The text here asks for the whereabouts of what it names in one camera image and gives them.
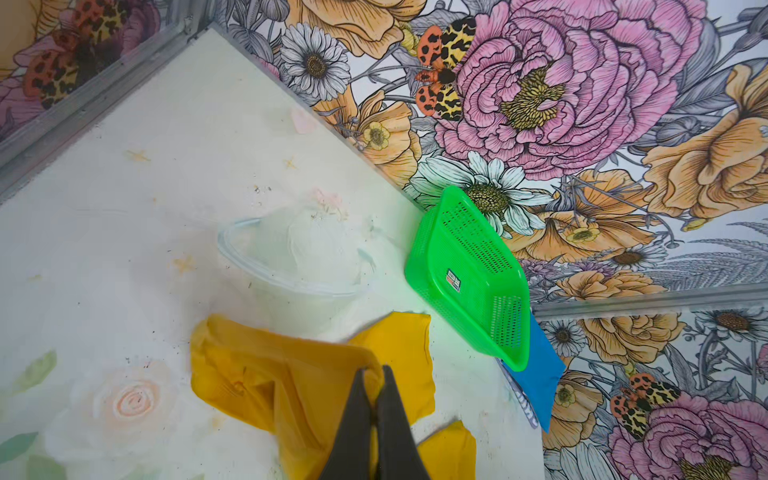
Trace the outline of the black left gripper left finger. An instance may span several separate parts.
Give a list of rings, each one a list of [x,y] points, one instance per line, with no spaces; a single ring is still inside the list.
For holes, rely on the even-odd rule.
[[[364,369],[356,372],[332,450],[319,480],[370,478],[373,413],[364,382]]]

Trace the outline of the yellow t shirt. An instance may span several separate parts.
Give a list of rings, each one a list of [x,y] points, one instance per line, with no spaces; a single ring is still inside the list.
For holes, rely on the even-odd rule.
[[[373,413],[370,478],[376,478],[376,400],[389,365],[412,425],[436,408],[430,319],[392,313],[344,343],[299,339],[221,315],[200,322],[190,340],[191,386],[203,401],[273,434],[291,479],[318,479],[332,450],[356,372]],[[476,441],[454,421],[416,442],[430,479],[472,479]]]

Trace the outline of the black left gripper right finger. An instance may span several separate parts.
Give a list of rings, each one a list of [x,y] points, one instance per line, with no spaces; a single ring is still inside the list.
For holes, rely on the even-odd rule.
[[[389,365],[382,367],[384,385],[376,400],[378,461],[381,480],[429,480]]]

